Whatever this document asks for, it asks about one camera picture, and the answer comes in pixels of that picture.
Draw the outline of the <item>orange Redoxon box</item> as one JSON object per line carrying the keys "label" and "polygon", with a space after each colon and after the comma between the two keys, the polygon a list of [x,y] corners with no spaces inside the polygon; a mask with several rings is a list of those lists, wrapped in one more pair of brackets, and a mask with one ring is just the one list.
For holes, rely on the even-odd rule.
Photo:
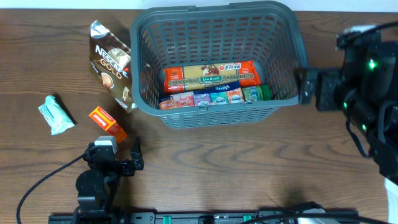
{"label": "orange Redoxon box", "polygon": [[95,108],[89,117],[109,135],[114,136],[117,143],[121,143],[127,137],[123,128],[100,106]]}

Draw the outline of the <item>green lid jar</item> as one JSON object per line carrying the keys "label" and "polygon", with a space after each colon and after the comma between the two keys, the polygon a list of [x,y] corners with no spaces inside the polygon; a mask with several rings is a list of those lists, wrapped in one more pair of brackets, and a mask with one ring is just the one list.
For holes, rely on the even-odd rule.
{"label": "green lid jar", "polygon": [[245,87],[242,91],[245,101],[248,102],[269,101],[272,99],[271,89],[266,84]]}

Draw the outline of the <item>Kleenex tissue multipack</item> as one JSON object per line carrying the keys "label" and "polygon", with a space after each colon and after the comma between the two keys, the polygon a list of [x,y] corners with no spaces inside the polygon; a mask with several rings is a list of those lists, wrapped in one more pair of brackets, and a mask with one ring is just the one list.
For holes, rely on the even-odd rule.
{"label": "Kleenex tissue multipack", "polygon": [[243,103],[244,96],[238,81],[211,88],[176,93],[159,100],[161,110],[187,107],[206,107],[213,105],[230,105]]}

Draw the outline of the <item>San Remo spaghetti packet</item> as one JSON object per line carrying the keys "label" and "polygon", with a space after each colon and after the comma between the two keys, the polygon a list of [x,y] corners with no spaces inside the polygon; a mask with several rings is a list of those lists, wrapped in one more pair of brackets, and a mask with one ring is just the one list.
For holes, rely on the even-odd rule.
{"label": "San Remo spaghetti packet", "polygon": [[261,84],[252,60],[169,67],[164,70],[166,94],[201,90],[238,81],[242,87]]}

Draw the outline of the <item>Nescafe Gold coffee bag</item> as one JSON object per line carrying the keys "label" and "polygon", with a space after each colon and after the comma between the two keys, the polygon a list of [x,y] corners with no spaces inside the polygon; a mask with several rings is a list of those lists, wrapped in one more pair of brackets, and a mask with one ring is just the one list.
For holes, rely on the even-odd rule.
{"label": "Nescafe Gold coffee bag", "polygon": [[131,49],[99,21],[90,25],[90,72],[128,113],[134,103]]}

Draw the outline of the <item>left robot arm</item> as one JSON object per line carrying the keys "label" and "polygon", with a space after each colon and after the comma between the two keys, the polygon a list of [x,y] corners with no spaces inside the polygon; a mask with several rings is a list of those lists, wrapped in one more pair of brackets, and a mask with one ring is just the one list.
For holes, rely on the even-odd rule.
{"label": "left robot arm", "polygon": [[118,143],[114,136],[100,136],[88,144],[83,153],[89,170],[76,180],[78,208],[73,214],[74,223],[129,223],[129,215],[114,207],[114,199],[122,177],[132,177],[144,168],[141,139],[137,137],[129,154],[131,159],[118,161],[115,154]]}

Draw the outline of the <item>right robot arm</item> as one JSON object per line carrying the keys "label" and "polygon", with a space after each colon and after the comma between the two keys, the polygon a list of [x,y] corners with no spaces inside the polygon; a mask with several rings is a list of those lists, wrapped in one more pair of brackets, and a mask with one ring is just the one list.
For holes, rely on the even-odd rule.
{"label": "right robot arm", "polygon": [[397,223],[397,42],[383,41],[384,26],[354,26],[336,38],[340,68],[298,68],[298,100],[316,99],[318,111],[341,111],[359,153],[384,177],[388,220]]}

